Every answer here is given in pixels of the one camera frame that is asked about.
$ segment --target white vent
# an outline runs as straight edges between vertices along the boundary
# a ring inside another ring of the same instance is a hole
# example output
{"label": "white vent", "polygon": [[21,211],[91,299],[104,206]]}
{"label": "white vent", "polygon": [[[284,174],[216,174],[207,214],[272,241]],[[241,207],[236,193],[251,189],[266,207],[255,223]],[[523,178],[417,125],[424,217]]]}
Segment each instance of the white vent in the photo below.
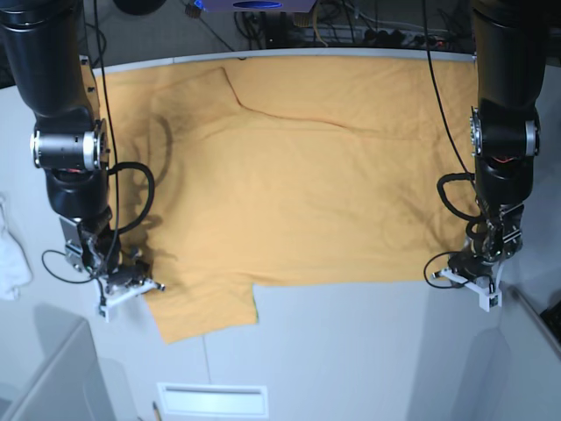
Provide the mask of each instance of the white vent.
{"label": "white vent", "polygon": [[269,418],[265,386],[158,383],[163,411],[191,417]]}

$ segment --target white cloth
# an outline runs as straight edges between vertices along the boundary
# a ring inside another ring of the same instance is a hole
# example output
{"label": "white cloth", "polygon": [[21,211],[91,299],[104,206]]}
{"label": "white cloth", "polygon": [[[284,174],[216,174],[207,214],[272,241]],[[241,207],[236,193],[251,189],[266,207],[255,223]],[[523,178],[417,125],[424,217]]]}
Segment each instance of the white cloth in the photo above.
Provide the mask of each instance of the white cloth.
{"label": "white cloth", "polygon": [[0,196],[0,299],[16,300],[19,286],[31,281],[32,272],[21,246],[8,231],[6,201]]}

